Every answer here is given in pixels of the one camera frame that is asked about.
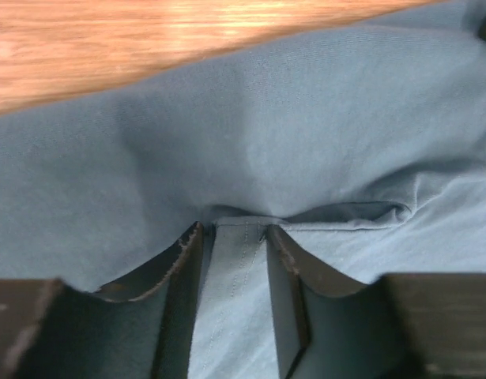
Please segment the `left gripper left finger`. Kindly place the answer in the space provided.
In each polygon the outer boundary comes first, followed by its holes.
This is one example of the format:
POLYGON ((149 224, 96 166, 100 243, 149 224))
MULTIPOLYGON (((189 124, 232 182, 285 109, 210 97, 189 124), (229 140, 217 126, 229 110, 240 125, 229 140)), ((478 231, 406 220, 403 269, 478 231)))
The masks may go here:
POLYGON ((98 291, 0 280, 0 378, 184 378, 204 247, 200 223, 98 291))

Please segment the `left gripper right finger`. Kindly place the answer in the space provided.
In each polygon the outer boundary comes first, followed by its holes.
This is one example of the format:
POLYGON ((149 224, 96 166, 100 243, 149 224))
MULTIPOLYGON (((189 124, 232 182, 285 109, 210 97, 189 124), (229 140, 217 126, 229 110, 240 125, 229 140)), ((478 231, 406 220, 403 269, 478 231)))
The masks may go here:
POLYGON ((486 378, 486 273, 361 283, 266 231, 282 378, 486 378))

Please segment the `grey-blue t shirt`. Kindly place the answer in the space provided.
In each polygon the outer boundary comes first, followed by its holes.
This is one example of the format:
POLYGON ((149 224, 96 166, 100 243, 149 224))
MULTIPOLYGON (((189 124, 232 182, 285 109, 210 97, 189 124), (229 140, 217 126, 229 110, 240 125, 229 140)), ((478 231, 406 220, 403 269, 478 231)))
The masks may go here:
POLYGON ((263 231, 342 272, 486 272, 486 1, 0 117, 0 279, 93 291, 210 226, 191 378, 278 375, 263 231))

